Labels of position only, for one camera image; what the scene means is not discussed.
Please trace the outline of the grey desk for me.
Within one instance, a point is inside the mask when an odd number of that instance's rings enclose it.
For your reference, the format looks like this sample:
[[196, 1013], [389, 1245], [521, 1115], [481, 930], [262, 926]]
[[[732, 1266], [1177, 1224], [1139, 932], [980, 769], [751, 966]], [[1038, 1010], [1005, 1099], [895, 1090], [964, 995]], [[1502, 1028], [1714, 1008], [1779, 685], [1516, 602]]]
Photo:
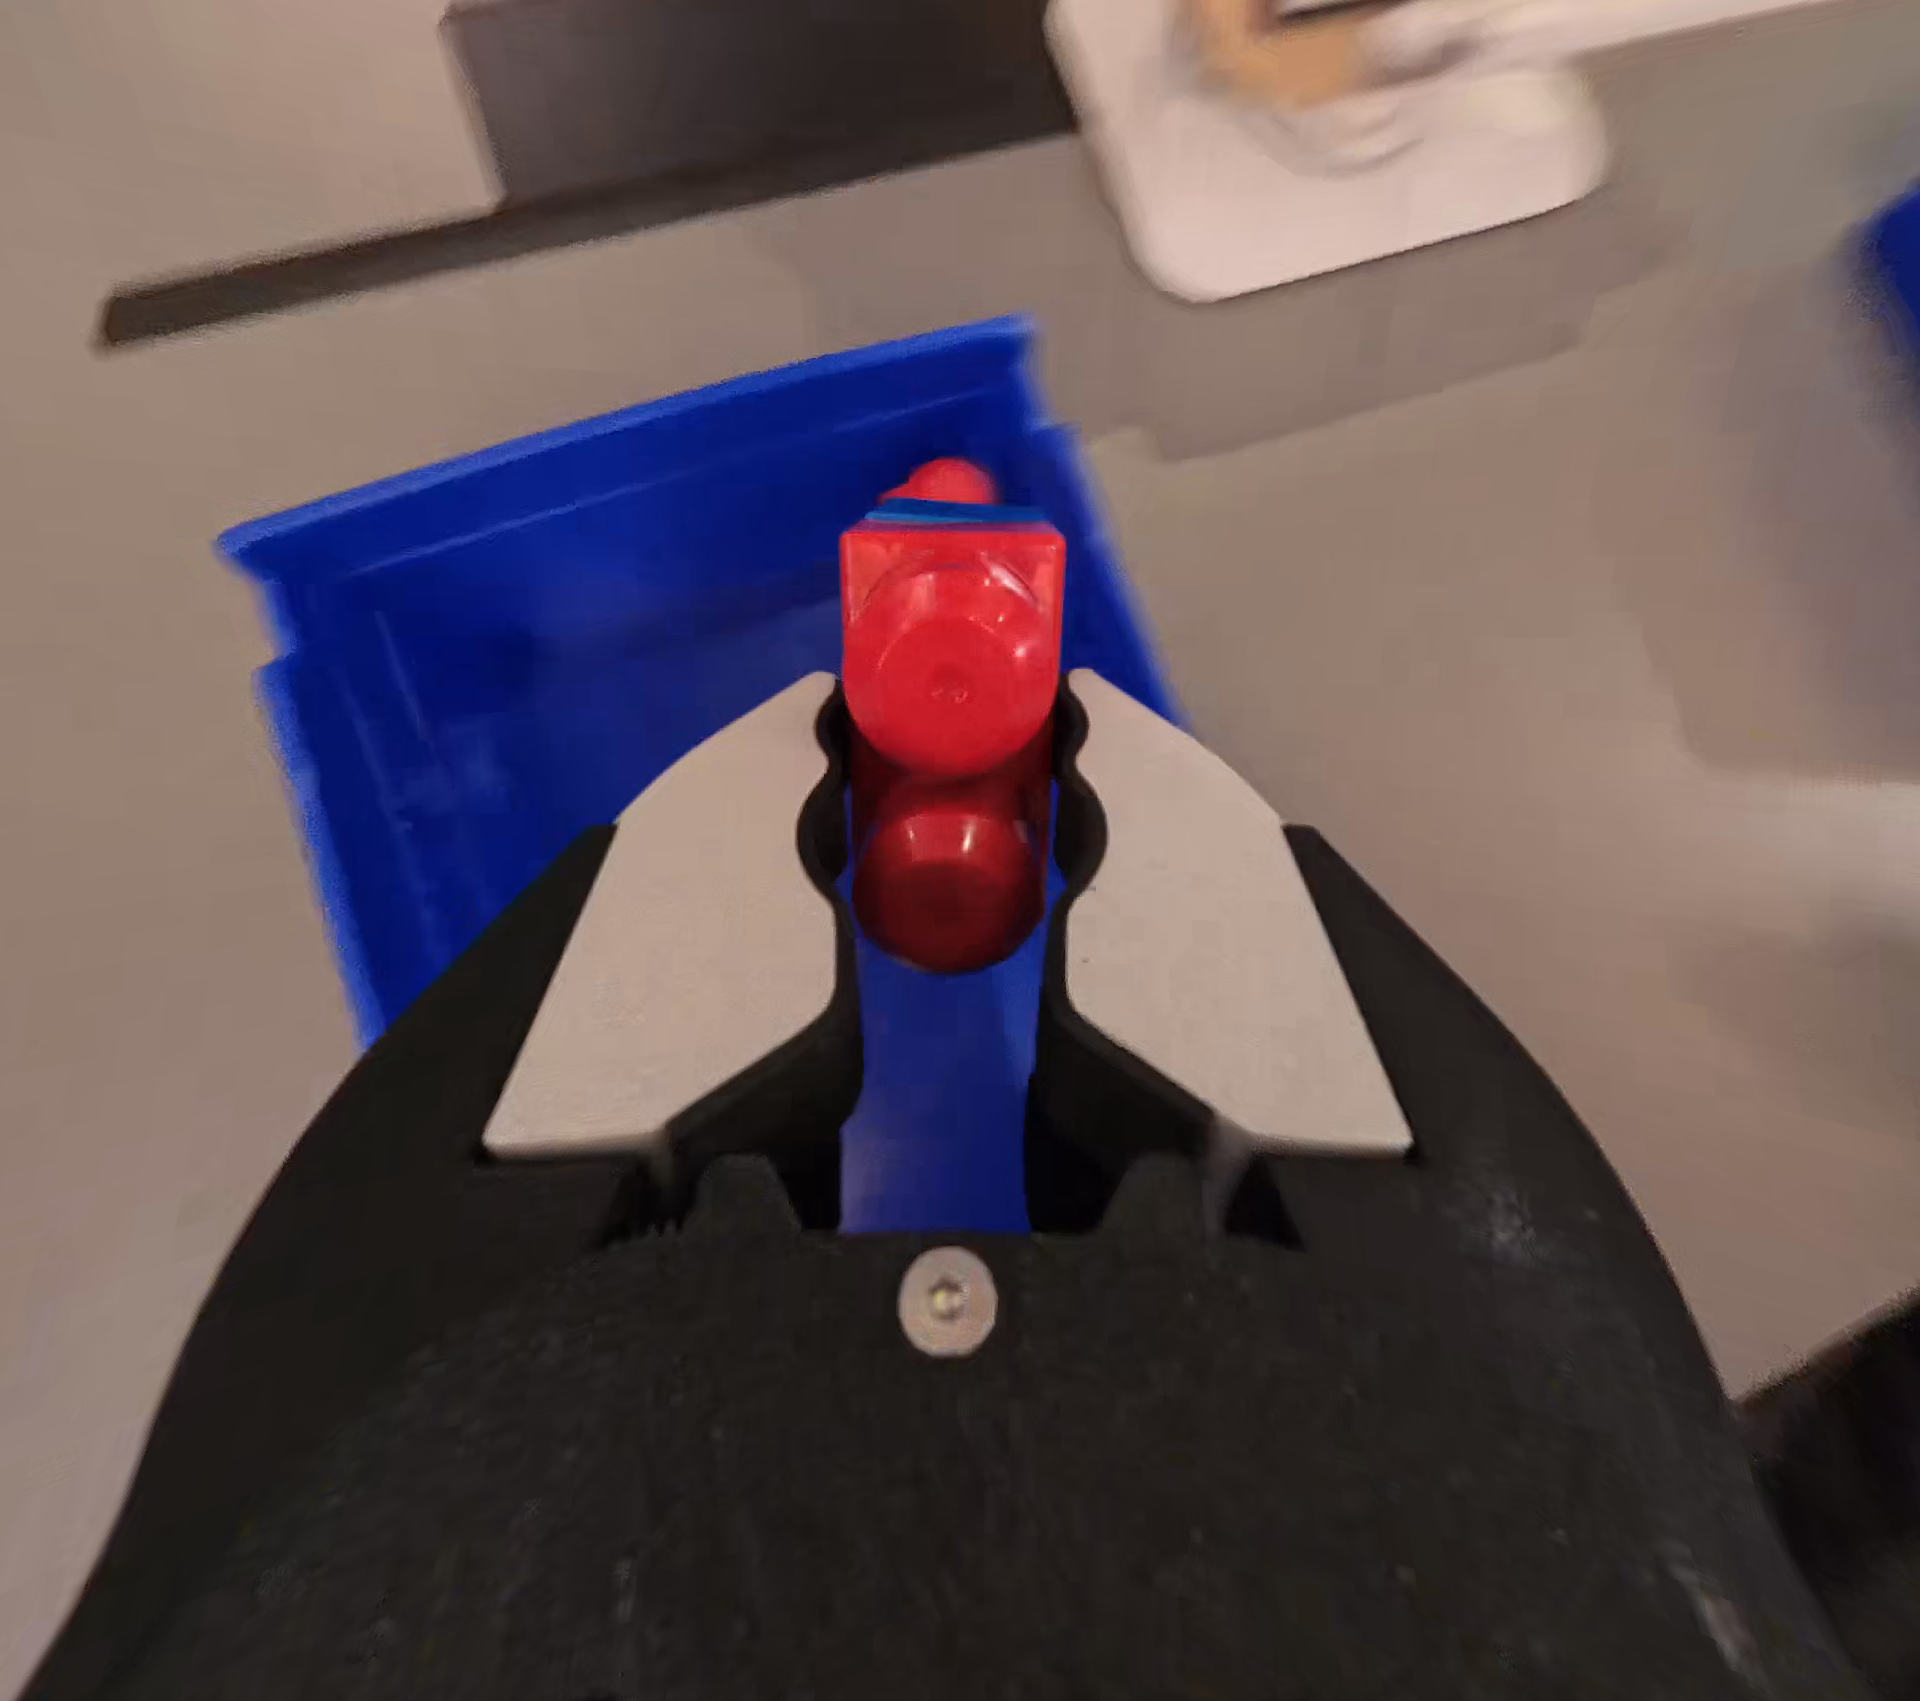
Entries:
[[1916, 0], [1594, 72], [1592, 200], [1274, 296], [1079, 142], [105, 351], [110, 291], [465, 216], [453, 0], [3, 0], [5, 1698], [361, 1042], [216, 535], [1028, 312], [1181, 702], [1553, 1072], [1730, 1393], [1916, 1286], [1916, 415], [1854, 233]]

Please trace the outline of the red two-stud toy block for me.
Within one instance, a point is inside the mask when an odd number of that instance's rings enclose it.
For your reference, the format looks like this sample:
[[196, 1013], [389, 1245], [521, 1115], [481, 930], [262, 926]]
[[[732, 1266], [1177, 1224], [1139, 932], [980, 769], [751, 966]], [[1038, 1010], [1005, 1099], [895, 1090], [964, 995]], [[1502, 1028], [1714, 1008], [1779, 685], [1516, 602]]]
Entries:
[[839, 554], [854, 916], [913, 968], [993, 968], [1044, 919], [1066, 538], [1005, 498], [875, 505]]

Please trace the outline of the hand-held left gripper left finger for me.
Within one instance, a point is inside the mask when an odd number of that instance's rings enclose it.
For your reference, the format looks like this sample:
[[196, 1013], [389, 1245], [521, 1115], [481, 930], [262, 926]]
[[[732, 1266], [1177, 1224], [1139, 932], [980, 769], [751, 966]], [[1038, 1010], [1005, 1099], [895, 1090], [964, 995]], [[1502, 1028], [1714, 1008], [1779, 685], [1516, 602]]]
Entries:
[[863, 1094], [850, 721], [813, 672], [720, 728], [612, 827], [483, 1131], [503, 1162], [629, 1160], [660, 1210], [761, 1156], [843, 1221]]

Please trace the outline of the white folding book stand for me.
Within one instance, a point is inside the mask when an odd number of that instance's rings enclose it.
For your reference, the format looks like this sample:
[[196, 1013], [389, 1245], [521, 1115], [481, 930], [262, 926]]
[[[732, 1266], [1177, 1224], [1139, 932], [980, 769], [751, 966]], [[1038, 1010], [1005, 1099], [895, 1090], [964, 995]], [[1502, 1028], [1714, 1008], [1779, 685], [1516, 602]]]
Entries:
[[1412, 82], [1305, 111], [1205, 74], [1177, 0], [1050, 0], [1044, 27], [1139, 270], [1218, 302], [1584, 200], [1613, 163], [1588, 58], [1835, 3], [1394, 3], [1360, 42]]

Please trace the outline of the blue divided plastic bin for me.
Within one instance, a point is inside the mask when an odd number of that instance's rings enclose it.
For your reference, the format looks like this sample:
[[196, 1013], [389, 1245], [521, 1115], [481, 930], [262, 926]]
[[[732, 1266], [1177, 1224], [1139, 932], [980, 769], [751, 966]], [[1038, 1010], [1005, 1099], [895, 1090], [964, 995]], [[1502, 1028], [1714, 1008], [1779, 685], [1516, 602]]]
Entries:
[[[826, 355], [267, 516], [220, 550], [276, 658], [259, 693], [362, 1036], [385, 1035], [572, 843], [708, 734], [843, 657], [841, 537], [935, 459], [1068, 542], [1064, 663], [1181, 718], [1079, 436], [1015, 318]], [[1044, 937], [936, 981], [859, 943], [847, 1233], [1031, 1233]], [[504, 1064], [361, 1066], [309, 1131], [491, 1247], [638, 1230], [637, 1162], [485, 1160]]]

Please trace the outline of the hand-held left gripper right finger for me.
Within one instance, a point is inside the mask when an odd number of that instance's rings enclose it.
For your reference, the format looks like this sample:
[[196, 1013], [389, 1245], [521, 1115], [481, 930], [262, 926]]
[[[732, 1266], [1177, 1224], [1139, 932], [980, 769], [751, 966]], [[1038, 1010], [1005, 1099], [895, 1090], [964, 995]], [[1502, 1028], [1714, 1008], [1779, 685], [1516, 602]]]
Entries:
[[1414, 1132], [1281, 815], [1093, 669], [1062, 682], [1026, 1216], [1091, 1233], [1148, 1159], [1224, 1223], [1257, 1162], [1393, 1160]]

